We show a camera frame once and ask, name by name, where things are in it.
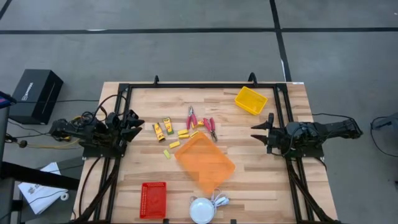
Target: yellow basket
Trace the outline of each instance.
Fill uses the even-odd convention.
[[[267,98],[244,86],[235,98],[235,103],[253,115],[259,115],[267,103]]]

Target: white round object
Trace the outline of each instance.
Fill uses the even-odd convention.
[[[207,198],[197,198],[191,203],[189,214],[197,224],[209,223],[214,217],[214,205]]]
[[[68,193],[63,193],[63,195],[61,195],[61,200],[66,201],[69,199],[69,194]]]

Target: red basket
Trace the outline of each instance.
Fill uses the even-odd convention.
[[[166,217],[166,182],[142,183],[139,217]]]

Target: black metal frame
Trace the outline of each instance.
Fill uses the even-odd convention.
[[[123,110],[128,111],[129,106],[131,104],[132,90],[135,88],[242,88],[243,86],[246,86],[248,88],[271,88],[273,90],[280,127],[285,126],[284,116],[283,116],[282,106],[281,106],[280,96],[279,96],[279,93],[282,92],[283,97],[284,97],[284,102],[286,105],[286,112],[287,112],[287,117],[289,119],[289,122],[292,122],[294,120],[292,108],[290,106],[289,93],[287,91],[286,83],[258,83],[257,78],[254,73],[250,74],[248,82],[242,82],[242,83],[189,83],[189,82],[188,83],[159,83],[158,76],[155,76],[155,80],[153,83],[122,83],[122,84],[119,84],[118,92],[121,95],[124,92],[126,92],[127,101],[124,104]],[[115,113],[120,112],[121,100],[122,100],[121,96],[118,96],[116,98],[116,105],[114,107]],[[297,182],[298,181],[297,179],[295,180],[294,178],[290,178],[290,177],[297,176],[297,174],[294,171],[294,167],[293,167],[291,158],[285,158],[287,172],[289,174],[289,184],[290,184],[290,190],[292,193],[294,213],[295,213],[295,218],[296,218],[297,223],[327,223],[327,221],[322,220],[322,219],[320,219],[321,222],[314,221],[313,209],[315,210],[315,212],[318,216],[323,211],[319,208],[317,203],[314,201],[314,199],[308,193],[307,181],[305,178],[305,171],[304,171],[302,159],[300,157],[297,157],[297,158],[295,158],[295,160],[297,161],[297,169],[298,169],[298,175],[299,175],[298,180],[300,182]],[[116,159],[115,165],[117,167],[119,167],[120,162],[121,162],[120,158]],[[104,162],[104,166],[103,166],[103,173],[101,175],[99,189],[103,188],[103,185],[106,182],[106,179],[108,177],[109,163],[110,163],[110,159],[105,158],[105,162]],[[117,174],[118,174],[118,169],[116,171],[116,178],[113,181],[113,183],[111,184],[109,200],[108,200],[108,205],[107,205],[107,209],[106,209],[106,221],[108,221],[108,222],[111,221],[111,217],[112,217],[114,198],[115,198],[115,193],[116,193]],[[304,194],[305,207],[306,207],[306,211],[307,211],[308,220],[303,220],[303,218],[302,218],[300,204],[299,204],[299,196],[298,196],[296,187],[298,187]],[[99,203],[99,206],[96,207],[95,214],[94,214],[94,220],[100,219],[100,211],[101,211],[101,202]]]

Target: small yellow item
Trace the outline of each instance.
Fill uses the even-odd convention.
[[[191,138],[193,138],[194,135],[196,135],[196,134],[198,134],[198,133],[199,133],[199,131],[195,131],[194,133],[192,133],[192,134],[191,134]]]
[[[203,127],[205,124],[204,124],[204,122],[203,121],[198,121],[198,125],[197,125],[197,127]]]
[[[163,119],[163,123],[164,123],[164,126],[166,127],[167,134],[168,135],[174,134],[174,130],[172,127],[172,120],[169,117],[167,117],[167,118]]]
[[[182,135],[182,134],[188,134],[188,130],[184,129],[184,130],[178,131],[178,135]]]
[[[170,143],[169,147],[172,149],[172,148],[177,147],[179,145],[180,145],[180,141],[176,141],[176,142]]]
[[[165,149],[165,150],[163,151],[163,153],[164,153],[164,155],[166,156],[167,159],[171,159],[170,153],[168,152],[167,149]]]
[[[160,127],[159,123],[155,123],[152,126],[154,127],[157,140],[159,140],[159,142],[162,142],[162,141],[166,140],[166,138],[164,137],[162,128]]]
[[[267,100],[265,96],[244,86],[236,96],[235,103],[245,111],[253,115],[259,115],[266,105]]]
[[[189,138],[189,134],[182,134],[178,136],[179,139]]]

